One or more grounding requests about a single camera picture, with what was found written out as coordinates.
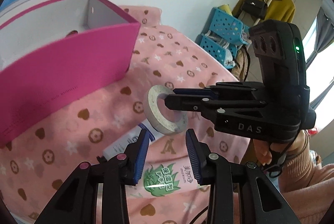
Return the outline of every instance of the tape roll hole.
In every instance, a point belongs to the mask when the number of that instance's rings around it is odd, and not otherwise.
[[[165,98],[167,94],[159,94],[157,99],[157,105],[161,114],[170,122],[178,122],[182,117],[181,111],[170,110],[165,105]]]

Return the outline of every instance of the green label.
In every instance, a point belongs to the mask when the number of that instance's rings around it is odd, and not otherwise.
[[[168,167],[163,165],[158,168],[147,169],[144,173],[144,188],[154,197],[163,197],[166,194],[173,193],[180,189],[178,187],[180,181],[175,181],[176,173],[173,174],[173,164]]]

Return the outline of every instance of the gray curtain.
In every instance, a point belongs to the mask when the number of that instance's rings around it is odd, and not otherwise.
[[[320,8],[317,15],[316,39],[314,51],[306,61],[306,69],[311,65],[318,53],[326,49],[334,41],[334,25],[324,10]]]
[[[330,82],[328,87],[318,97],[316,97],[312,102],[310,102],[310,106],[313,108],[313,110],[315,110],[319,106],[319,104],[325,98],[325,96],[330,91],[330,89],[333,87],[333,85],[334,85],[334,80]]]

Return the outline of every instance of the yellow sweater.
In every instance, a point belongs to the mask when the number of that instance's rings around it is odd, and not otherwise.
[[[241,6],[244,0],[239,0],[234,7],[232,14],[238,16],[241,13]],[[291,23],[295,15],[295,5],[292,0],[273,0],[267,10],[266,19],[276,19],[283,22]]]

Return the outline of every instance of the blue plastic basket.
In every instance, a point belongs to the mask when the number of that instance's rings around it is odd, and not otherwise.
[[[203,35],[202,41],[199,44],[207,53],[209,53],[214,59],[216,59],[220,64],[224,66],[224,61],[225,61],[225,49],[211,40],[210,38],[207,38],[205,35]],[[229,46],[229,50],[232,53],[232,56],[235,58],[237,55],[237,47],[235,45]],[[232,66],[227,66],[225,67],[227,69],[232,69]]]
[[[221,36],[227,42],[234,45],[248,45],[248,42],[241,38],[242,31],[247,32],[248,26],[244,25],[237,18],[227,14],[225,11],[216,8],[210,30]]]

